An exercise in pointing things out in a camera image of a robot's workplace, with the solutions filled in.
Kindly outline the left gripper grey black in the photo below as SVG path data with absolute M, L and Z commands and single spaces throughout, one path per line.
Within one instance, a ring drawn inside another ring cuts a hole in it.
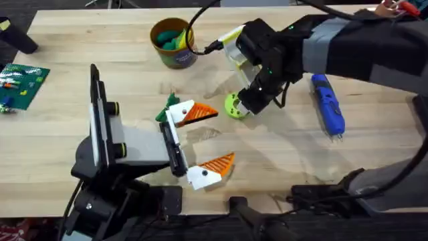
M 208 104 L 187 100 L 168 107 L 165 114 L 167 121 L 158 131 L 124 126 L 119 116 L 110 117 L 112 140 L 126 144 L 126 156 L 117 162 L 137 167 L 166 165 L 177 177 L 186 174 L 194 190 L 221 182 L 231 171 L 235 153 L 189 168 L 177 134 L 179 127 L 216 117 L 219 112 Z

